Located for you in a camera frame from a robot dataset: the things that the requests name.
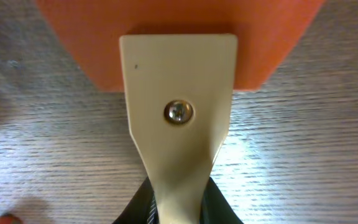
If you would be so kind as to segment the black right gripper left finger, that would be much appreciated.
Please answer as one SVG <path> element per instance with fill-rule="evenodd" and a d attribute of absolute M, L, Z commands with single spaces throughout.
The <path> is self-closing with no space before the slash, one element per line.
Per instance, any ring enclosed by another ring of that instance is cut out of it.
<path fill-rule="evenodd" d="M 148 177 L 112 224 L 158 224 L 157 204 Z"/>

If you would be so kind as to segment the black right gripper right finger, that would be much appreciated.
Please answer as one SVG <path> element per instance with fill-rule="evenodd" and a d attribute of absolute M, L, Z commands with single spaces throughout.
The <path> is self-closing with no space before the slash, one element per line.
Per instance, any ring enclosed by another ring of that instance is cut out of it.
<path fill-rule="evenodd" d="M 243 224 L 211 177 L 201 201 L 199 224 Z"/>

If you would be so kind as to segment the red scraper with wooden handle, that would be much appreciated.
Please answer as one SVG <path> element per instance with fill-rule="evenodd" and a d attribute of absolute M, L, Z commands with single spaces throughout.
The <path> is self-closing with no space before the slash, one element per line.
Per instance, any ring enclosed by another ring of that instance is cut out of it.
<path fill-rule="evenodd" d="M 37 1 L 94 84 L 124 92 L 158 223 L 199 223 L 204 190 L 229 131 L 233 92 L 260 88 L 322 4 Z"/>

